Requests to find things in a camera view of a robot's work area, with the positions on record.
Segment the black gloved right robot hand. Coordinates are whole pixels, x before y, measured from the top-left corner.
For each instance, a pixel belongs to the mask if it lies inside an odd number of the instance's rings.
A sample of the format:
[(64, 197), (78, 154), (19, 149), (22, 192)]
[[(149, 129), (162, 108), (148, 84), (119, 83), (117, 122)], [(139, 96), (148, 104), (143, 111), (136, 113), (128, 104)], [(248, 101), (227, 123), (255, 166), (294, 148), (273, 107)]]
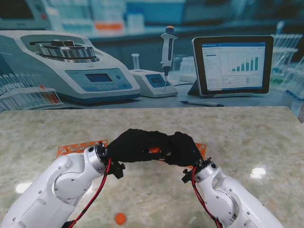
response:
[(164, 161), (169, 165), (181, 167), (195, 166), (203, 157), (193, 139), (181, 132), (166, 137), (166, 146), (162, 151)]

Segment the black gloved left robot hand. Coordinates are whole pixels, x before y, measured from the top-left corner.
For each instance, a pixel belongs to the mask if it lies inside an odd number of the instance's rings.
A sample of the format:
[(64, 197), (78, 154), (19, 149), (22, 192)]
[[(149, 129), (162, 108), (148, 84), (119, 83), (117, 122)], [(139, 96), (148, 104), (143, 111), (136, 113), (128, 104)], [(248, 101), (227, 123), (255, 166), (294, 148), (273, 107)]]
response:
[(113, 161), (146, 162), (164, 157), (167, 135), (159, 131), (128, 129), (107, 146)]

